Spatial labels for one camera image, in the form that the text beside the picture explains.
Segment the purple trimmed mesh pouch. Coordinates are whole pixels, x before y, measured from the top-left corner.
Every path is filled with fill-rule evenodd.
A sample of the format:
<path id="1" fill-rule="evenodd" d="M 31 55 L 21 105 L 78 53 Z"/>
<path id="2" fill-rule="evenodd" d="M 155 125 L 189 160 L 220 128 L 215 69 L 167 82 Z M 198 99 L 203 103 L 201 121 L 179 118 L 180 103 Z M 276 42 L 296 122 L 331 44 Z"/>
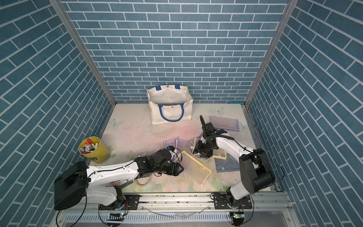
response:
<path id="1" fill-rule="evenodd" d="M 194 139 L 192 140 L 183 140 L 179 137 L 169 139 L 166 141 L 163 141 L 163 145 L 165 148 L 173 146 L 177 149 L 179 152 L 186 151 L 188 153 L 192 153 L 192 148 L 194 147 Z"/>

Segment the yellow trimmed mesh pouch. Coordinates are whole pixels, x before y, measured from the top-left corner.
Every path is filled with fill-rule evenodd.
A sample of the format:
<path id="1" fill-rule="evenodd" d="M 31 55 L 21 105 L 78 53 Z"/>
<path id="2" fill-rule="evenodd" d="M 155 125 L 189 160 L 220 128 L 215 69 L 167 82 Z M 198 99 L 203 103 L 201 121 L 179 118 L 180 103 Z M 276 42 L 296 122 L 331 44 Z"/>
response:
<path id="1" fill-rule="evenodd" d="M 191 149 L 195 149 L 197 147 L 197 142 L 201 141 L 200 138 L 194 138 L 194 145 L 191 146 Z M 192 152 L 192 154 L 195 156 L 195 157 L 198 157 L 198 158 L 202 158 L 202 159 L 209 159 L 209 158 L 214 158 L 214 159 L 221 159 L 221 160 L 226 160 L 227 159 L 227 152 L 222 150 L 222 149 L 215 149 L 213 150 L 213 155 L 209 156 L 202 156 L 200 152 L 196 151 L 196 152 Z"/>
<path id="2" fill-rule="evenodd" d="M 209 176 L 212 174 L 212 170 L 198 161 L 194 156 L 187 151 L 182 151 L 181 165 L 184 168 L 183 173 L 187 174 L 192 180 L 203 186 Z"/>

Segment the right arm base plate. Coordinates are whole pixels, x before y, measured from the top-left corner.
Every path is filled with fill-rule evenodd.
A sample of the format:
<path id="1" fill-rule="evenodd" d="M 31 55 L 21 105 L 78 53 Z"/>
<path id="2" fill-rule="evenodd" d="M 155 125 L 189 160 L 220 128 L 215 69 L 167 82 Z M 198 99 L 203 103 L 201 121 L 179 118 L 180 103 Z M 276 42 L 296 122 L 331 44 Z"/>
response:
<path id="1" fill-rule="evenodd" d="M 213 192 L 210 194 L 210 198 L 213 201 L 216 210 L 252 209 L 250 196 L 236 200 L 231 194 Z"/>

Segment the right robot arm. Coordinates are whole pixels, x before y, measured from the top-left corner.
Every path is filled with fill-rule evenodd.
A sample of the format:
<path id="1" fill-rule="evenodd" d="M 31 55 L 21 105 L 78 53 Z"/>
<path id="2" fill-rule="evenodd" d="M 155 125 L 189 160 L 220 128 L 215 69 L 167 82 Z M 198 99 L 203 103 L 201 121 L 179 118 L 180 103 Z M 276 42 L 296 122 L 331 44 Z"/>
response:
<path id="1" fill-rule="evenodd" d="M 275 183 L 276 176 L 263 149 L 252 149 L 231 137 L 225 130 L 217 130 L 212 123 L 202 123 L 202 138 L 196 142 L 194 154 L 208 159 L 213 151 L 222 149 L 239 162 L 241 180 L 230 187 L 227 198 L 230 203 L 265 189 Z"/>

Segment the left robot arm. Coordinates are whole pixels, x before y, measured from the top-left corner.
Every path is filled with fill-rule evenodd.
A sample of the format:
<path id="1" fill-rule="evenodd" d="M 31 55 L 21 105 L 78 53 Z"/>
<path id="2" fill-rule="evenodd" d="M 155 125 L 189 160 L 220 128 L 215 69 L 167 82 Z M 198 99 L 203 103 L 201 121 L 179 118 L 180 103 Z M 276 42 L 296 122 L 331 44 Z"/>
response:
<path id="1" fill-rule="evenodd" d="M 63 211 L 85 202 L 109 210 L 124 209 L 127 202 L 123 188 L 152 175 L 178 176 L 184 170 L 181 161 L 181 151 L 169 146 L 122 164 L 88 166 L 84 161 L 77 162 L 55 179 L 54 208 Z"/>

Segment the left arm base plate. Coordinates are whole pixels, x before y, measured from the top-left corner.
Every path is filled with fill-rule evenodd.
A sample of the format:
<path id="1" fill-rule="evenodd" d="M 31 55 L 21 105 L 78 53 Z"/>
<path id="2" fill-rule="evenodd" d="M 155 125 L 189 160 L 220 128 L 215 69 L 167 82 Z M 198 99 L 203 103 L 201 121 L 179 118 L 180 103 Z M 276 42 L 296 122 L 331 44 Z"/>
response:
<path id="1" fill-rule="evenodd" d="M 140 201 L 140 195 L 138 194 L 127 194 L 124 195 L 122 200 L 116 200 L 111 205 L 104 206 L 99 204 L 98 208 L 101 211 L 129 211 L 137 210 Z"/>

